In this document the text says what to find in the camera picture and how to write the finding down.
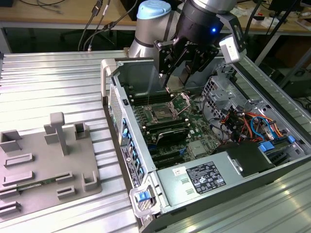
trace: power cord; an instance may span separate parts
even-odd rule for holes
[[[105,6],[105,9],[104,9],[103,15],[102,15],[101,19],[99,20],[99,22],[98,22],[98,24],[97,24],[97,26],[96,26],[95,33],[98,31],[99,26],[102,24],[102,21],[103,21],[103,19],[104,19],[104,16],[105,16],[105,14],[106,14],[106,11],[107,11],[107,9],[108,9],[108,7],[109,7],[109,5],[110,5],[110,2],[111,2],[111,0],[108,0],[107,4],[106,4],[106,6]],[[88,46],[87,51],[92,51],[92,43],[93,43],[94,37],[95,37],[95,35],[92,36],[92,39],[91,39],[91,42],[90,42],[90,44],[89,44],[89,46]]]
[[[61,0],[61,1],[58,1],[58,2],[55,2],[55,3],[49,3],[49,4],[47,4],[47,3],[43,3],[43,4],[32,4],[32,3],[29,3],[29,2],[26,2],[26,1],[23,1],[23,0],[19,0],[19,1],[21,1],[21,2],[23,2],[23,3],[25,3],[25,4],[27,4],[27,5],[31,5],[31,6],[53,6],[53,5],[56,5],[56,4],[59,4],[59,3],[61,3],[61,2],[64,2],[64,1],[66,1],[66,0]]]
[[[58,14],[62,14],[63,12],[59,11],[59,10],[54,10],[54,9],[50,9],[50,8],[47,8],[45,3],[44,2],[41,2],[40,0],[37,0],[37,4],[39,7],[45,9],[45,10],[48,10],[48,11],[54,11]],[[54,7],[54,8],[59,8],[58,5],[50,5],[50,7]]]
[[[252,12],[252,14],[251,14],[251,16],[250,16],[249,19],[248,19],[248,22],[247,22],[247,25],[246,25],[246,29],[245,29],[245,32],[244,32],[245,38],[248,37],[248,31],[249,31],[249,28],[251,27],[251,23],[252,23],[253,17],[254,17],[254,15],[255,15],[256,11],[258,10],[258,8],[260,7],[262,1],[263,1],[263,0],[258,0],[258,2],[257,2],[257,4],[256,4],[256,6],[255,6],[255,8],[254,8],[254,10],[253,10],[253,12]]]
[[[271,22],[271,24],[270,24],[270,26],[269,26],[269,28],[268,28],[268,31],[267,31],[266,35],[269,33],[270,28],[271,28],[271,26],[272,26],[273,21],[274,21],[275,18],[276,18],[276,15],[273,16],[272,22]]]
[[[117,19],[116,21],[113,21],[113,22],[110,22],[106,25],[104,25],[103,29],[97,31],[97,32],[94,32],[91,36],[89,36],[89,38],[84,42],[84,45],[83,45],[83,51],[85,51],[86,49],[86,45],[88,43],[89,40],[92,39],[93,36],[99,34],[99,33],[102,33],[102,32],[106,32],[106,31],[109,31],[111,29],[113,29],[124,17],[126,17],[137,5],[137,2],[138,0],[135,1],[134,5],[132,6],[131,9],[129,9],[124,15],[122,15],[119,19]]]
[[[91,24],[93,18],[95,16],[97,16],[98,13],[100,12],[102,5],[103,5],[103,0],[97,0],[95,6],[92,9],[92,16],[91,16],[91,18],[89,19],[89,21],[87,22],[86,26],[83,29],[83,32],[82,32],[82,35],[81,35],[81,38],[80,38],[80,41],[79,41],[79,45],[78,45],[78,51],[80,51],[80,46],[81,46],[81,43],[82,43],[82,40],[84,38],[84,34],[86,33],[87,28]]]

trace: blue cable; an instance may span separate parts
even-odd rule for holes
[[[277,134],[271,129],[271,126],[270,126],[269,122],[268,122],[265,118],[260,117],[260,116],[255,116],[255,117],[253,117],[253,119],[251,120],[251,129],[252,129],[252,131],[254,132],[254,134],[257,134],[257,135],[260,136],[263,140],[265,140],[264,137],[263,137],[260,133],[256,132],[255,129],[254,129],[253,121],[254,121],[255,118],[260,118],[260,119],[262,119],[262,120],[268,125],[269,130],[270,130],[272,136],[273,136],[274,138],[278,138]]]

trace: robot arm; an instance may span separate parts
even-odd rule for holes
[[[154,42],[154,63],[163,87],[172,72],[186,61],[179,77],[185,85],[191,74],[203,71],[218,54],[214,43],[225,25],[232,35],[220,42],[227,64],[240,60],[245,40],[238,19],[230,13],[236,0],[187,0],[169,41]]]

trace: computer monitor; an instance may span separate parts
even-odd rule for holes
[[[282,18],[281,12],[287,11],[291,5],[293,4],[294,0],[272,0],[269,6],[270,11],[274,11],[275,13],[270,13],[270,17],[276,17],[278,20]],[[302,11],[303,7],[300,6],[300,2],[298,1],[296,6],[291,10],[295,11]]]

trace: sticker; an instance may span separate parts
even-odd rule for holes
[[[186,167],[185,166],[181,166],[181,167],[172,169],[172,171],[173,171],[175,176],[179,176],[179,175],[182,175],[182,174],[186,173]]]
[[[204,194],[226,185],[214,162],[208,162],[186,170],[198,194]]]

